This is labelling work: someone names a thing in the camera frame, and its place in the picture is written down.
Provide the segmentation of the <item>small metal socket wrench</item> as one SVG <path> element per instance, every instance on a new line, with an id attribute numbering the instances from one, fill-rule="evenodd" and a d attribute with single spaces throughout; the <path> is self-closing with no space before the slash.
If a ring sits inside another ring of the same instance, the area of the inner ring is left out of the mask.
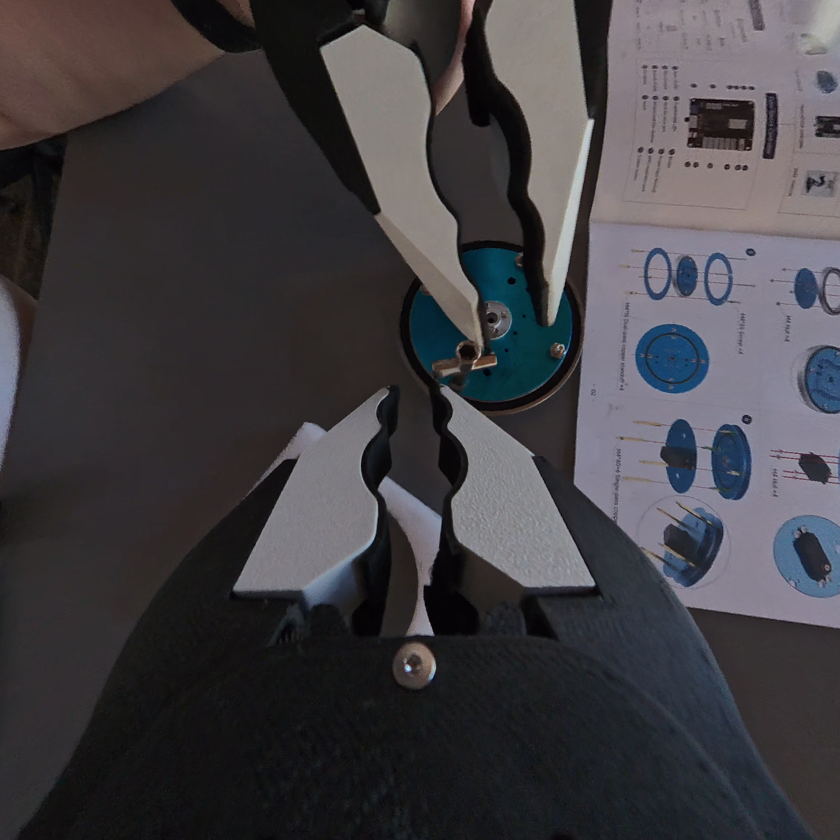
<path id="1" fill-rule="evenodd" d="M 454 358 L 433 362 L 432 373 L 437 381 L 448 380 L 448 387 L 460 393 L 467 386 L 472 372 L 488 371 L 497 363 L 494 353 L 483 353 L 480 343 L 465 340 L 456 346 Z"/>

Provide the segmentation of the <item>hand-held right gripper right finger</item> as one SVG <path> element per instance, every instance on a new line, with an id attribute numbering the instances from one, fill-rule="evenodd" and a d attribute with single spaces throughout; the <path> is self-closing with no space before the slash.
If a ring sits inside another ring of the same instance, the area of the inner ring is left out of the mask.
<path id="1" fill-rule="evenodd" d="M 431 393 L 444 499 L 433 588 L 467 601 L 591 595 L 595 581 L 531 451 L 457 393 Z"/>

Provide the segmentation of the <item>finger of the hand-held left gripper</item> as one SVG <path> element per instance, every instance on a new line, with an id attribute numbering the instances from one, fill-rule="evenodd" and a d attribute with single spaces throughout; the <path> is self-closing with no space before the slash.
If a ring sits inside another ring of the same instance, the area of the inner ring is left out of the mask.
<path id="1" fill-rule="evenodd" d="M 471 118 L 497 128 L 538 323 L 564 292 L 594 121 L 572 1 L 475 2 L 464 69 Z"/>
<path id="2" fill-rule="evenodd" d="M 432 101 L 420 58 L 367 25 L 321 54 L 379 206 L 377 223 L 448 319 L 483 350 L 479 293 L 429 167 Z"/>

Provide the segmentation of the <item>blue round base plate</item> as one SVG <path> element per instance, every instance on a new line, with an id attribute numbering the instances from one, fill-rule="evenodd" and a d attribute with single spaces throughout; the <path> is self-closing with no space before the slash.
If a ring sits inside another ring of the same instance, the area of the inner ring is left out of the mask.
<path id="1" fill-rule="evenodd" d="M 554 324 L 538 325 L 519 246 L 479 240 L 462 248 L 465 267 L 478 283 L 490 323 L 490 350 L 495 366 L 469 374 L 459 392 L 483 413 L 524 411 L 540 404 L 574 370 L 581 352 L 581 300 L 566 284 Z M 434 376 L 432 365 L 455 357 L 465 336 L 447 319 L 436 300 L 422 291 L 419 280 L 409 287 L 402 305 L 400 335 L 406 361 L 425 385 L 451 385 L 453 377 Z"/>

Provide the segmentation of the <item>person's left hand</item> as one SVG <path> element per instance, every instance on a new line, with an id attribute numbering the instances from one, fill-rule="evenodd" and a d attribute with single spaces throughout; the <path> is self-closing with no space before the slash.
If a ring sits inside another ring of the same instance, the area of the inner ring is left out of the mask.
<path id="1" fill-rule="evenodd" d="M 460 2 L 457 39 L 447 53 L 446 68 L 437 73 L 430 88 L 435 116 L 445 110 L 464 82 L 463 55 L 475 4 L 475 1 Z"/>

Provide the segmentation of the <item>dark grey desk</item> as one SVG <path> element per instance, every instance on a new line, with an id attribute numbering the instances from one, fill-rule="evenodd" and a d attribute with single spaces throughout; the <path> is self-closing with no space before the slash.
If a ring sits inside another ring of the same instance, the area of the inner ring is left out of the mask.
<path id="1" fill-rule="evenodd" d="M 370 237 L 289 176 L 247 254 L 155 209 L 151 257 L 47 288 L 3 466 L 2 795 L 9 838 L 812 838 L 706 639 L 647 556 L 544 457 L 591 595 L 467 601 L 382 633 L 397 551 L 362 603 L 234 584 L 306 427 L 396 362 L 361 313 L 403 294 L 327 278 Z M 303 222 L 292 214 L 303 204 Z"/>

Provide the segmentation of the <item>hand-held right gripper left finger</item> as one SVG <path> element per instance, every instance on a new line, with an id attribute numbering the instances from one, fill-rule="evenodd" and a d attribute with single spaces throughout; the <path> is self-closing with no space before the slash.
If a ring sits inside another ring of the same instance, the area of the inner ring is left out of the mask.
<path id="1" fill-rule="evenodd" d="M 233 594 L 303 603 L 362 603 L 375 591 L 366 570 L 385 540 L 377 491 L 391 467 L 400 392 L 383 388 L 328 432 L 304 427 L 297 455 Z"/>

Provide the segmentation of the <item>white foam square with hole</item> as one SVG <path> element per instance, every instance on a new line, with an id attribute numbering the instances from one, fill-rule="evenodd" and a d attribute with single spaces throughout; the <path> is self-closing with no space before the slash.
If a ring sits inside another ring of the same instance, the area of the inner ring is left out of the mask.
<path id="1" fill-rule="evenodd" d="M 413 555 L 413 561 L 399 560 L 397 571 L 392 572 L 382 633 L 398 634 L 405 623 L 405 603 L 409 602 L 414 609 L 411 621 L 406 625 L 406 635 L 431 637 L 434 630 L 427 614 L 424 591 L 431 583 L 438 553 L 440 516 L 393 479 L 385 478 L 380 492 L 389 516 Z"/>

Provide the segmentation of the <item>white instruction booklet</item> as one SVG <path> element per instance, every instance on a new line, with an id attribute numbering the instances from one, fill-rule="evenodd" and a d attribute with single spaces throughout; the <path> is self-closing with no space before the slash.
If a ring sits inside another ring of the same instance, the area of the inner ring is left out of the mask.
<path id="1" fill-rule="evenodd" d="M 614 2 L 575 481 L 687 606 L 838 628 L 838 2 Z"/>

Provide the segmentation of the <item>person's left forearm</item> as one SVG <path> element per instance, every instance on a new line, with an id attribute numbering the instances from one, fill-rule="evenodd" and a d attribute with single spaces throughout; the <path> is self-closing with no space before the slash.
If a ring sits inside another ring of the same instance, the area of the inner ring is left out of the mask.
<path id="1" fill-rule="evenodd" d="M 129 109 L 222 54 L 168 1 L 2 1 L 1 148 Z"/>

